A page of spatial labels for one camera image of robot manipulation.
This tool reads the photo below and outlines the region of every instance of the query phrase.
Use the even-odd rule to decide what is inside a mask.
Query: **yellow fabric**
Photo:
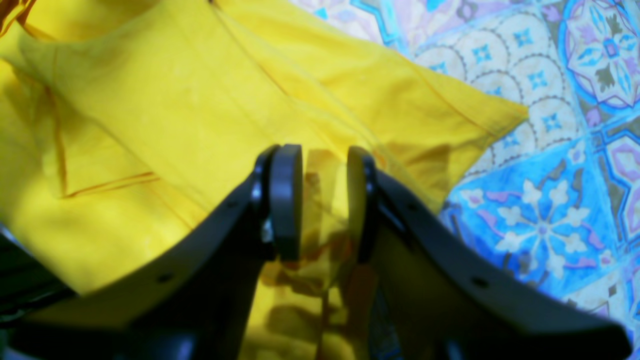
[[[349,146],[433,211],[526,109],[286,0],[0,0],[0,222],[80,293],[157,257],[274,143],[305,151],[302,260],[270,263],[242,359],[363,359],[375,277]]]

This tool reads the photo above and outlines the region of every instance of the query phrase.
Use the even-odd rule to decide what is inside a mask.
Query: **blue floral pattern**
[[[480,254],[554,296],[579,289],[614,263],[610,222],[597,211],[598,197],[587,195],[599,184],[585,167],[585,148],[583,140],[575,142],[465,184],[450,198],[478,234]],[[537,174],[525,171],[531,163],[541,167]]]

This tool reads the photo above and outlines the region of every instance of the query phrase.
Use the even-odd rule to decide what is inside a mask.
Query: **screw hole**
[[[165,274],[160,275],[160,276],[157,278],[157,281],[158,281],[160,284],[164,284],[165,282],[168,282],[168,281],[169,281],[169,280],[171,280],[171,279],[173,279],[173,273],[168,272],[168,273],[165,273]]]
[[[487,280],[484,280],[481,277],[472,277],[471,282],[481,289],[487,289],[489,287],[489,283],[487,282]]]

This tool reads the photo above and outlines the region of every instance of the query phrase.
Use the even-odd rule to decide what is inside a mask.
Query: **black plastic arm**
[[[624,328],[527,287],[454,238],[367,151],[348,159],[349,226],[380,277],[407,359],[608,359]]]
[[[180,243],[107,288],[30,314],[7,354],[235,359],[263,264],[298,257],[301,186],[300,146],[268,149]]]

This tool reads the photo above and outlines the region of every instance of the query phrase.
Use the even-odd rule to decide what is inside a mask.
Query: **patterned fabric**
[[[441,214],[495,266],[627,326],[640,359],[640,19],[620,0],[293,0],[529,107]],[[400,359],[380,295],[371,356]]]

